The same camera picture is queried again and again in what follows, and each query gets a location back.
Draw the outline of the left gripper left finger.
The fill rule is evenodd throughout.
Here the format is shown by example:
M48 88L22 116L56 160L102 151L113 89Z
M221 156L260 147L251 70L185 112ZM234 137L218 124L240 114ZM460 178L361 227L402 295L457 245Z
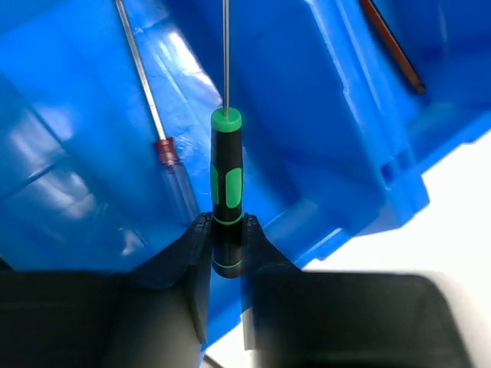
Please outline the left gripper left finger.
M212 228L199 215L126 273L1 266L3 367L198 367L209 308Z

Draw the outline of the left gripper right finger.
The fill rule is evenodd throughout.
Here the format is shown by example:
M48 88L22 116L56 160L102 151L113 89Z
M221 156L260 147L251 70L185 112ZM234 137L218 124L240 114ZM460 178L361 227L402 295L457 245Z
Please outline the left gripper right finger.
M302 271L242 225L245 348L257 367L469 367L442 291L418 274Z

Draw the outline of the black green handled screwdriver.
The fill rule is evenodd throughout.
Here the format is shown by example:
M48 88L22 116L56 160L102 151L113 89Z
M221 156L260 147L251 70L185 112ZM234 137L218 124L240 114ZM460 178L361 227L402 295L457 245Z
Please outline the black green handled screwdriver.
M230 106L230 10L222 2L222 107L211 116L210 188L213 202L213 268L224 278L242 272L242 115Z

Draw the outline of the red blue handled screwdriver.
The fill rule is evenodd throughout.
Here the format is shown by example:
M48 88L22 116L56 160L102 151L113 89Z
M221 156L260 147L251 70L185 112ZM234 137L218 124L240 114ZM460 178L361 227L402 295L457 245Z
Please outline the red blue handled screwdriver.
M116 0L115 4L147 101L148 110L150 111L153 125L157 131L158 140L153 146L161 165L161 176L165 181L164 186L168 191L168 196L172 203L171 208L180 223L185 227L189 227L199 214L199 206L189 180L189 174L184 163L179 158L174 139L171 136L167 136L164 125L160 119L159 111L144 70L136 40L130 27L124 3L121 0Z

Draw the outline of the blue plastic compartment bin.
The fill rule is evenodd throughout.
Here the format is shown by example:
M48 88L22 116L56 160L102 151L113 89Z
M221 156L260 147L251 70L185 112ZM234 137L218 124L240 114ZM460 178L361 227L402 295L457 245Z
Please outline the blue plastic compartment bin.
M245 212L299 266L409 222L423 174L490 128L490 3L379 1L426 91L357 1L233 1ZM113 1L1 3L1 257L128 271L179 238Z

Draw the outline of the long brown hex key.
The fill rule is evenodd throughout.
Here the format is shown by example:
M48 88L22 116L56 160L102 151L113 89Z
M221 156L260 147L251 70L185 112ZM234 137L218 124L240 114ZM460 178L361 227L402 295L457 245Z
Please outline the long brown hex key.
M361 6L364 16L377 32L405 80L417 94L423 94L426 91L423 81L400 46L399 41L395 38L394 33L384 20L383 15L380 13L374 1L359 0L358 3Z

